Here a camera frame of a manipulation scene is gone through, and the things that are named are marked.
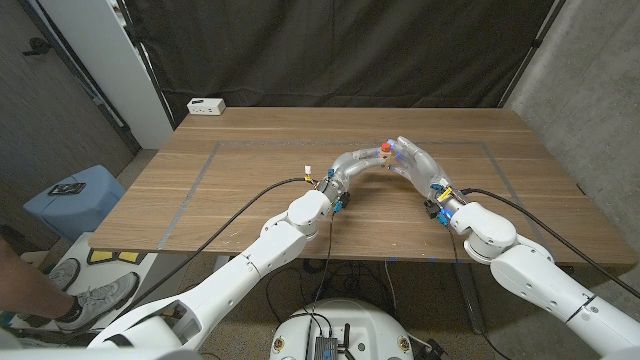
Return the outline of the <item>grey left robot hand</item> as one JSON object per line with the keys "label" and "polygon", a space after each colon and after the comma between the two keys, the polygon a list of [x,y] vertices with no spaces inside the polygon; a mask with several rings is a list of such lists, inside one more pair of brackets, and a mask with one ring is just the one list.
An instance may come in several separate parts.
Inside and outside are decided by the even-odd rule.
{"label": "grey left robot hand", "polygon": [[379,151],[379,148],[368,148],[341,154],[329,168],[318,190],[334,205],[349,190],[355,177],[366,169],[386,164],[386,159],[379,155]]}

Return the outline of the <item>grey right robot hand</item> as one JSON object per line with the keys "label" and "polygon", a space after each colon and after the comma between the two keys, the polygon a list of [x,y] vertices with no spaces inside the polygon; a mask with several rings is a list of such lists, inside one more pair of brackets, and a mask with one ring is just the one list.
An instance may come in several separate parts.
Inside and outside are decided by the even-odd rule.
{"label": "grey right robot hand", "polygon": [[465,204],[454,195],[453,183],[442,166],[425,150],[409,139],[399,136],[388,139],[393,162],[388,169],[411,182],[425,200],[432,218],[450,220]]}

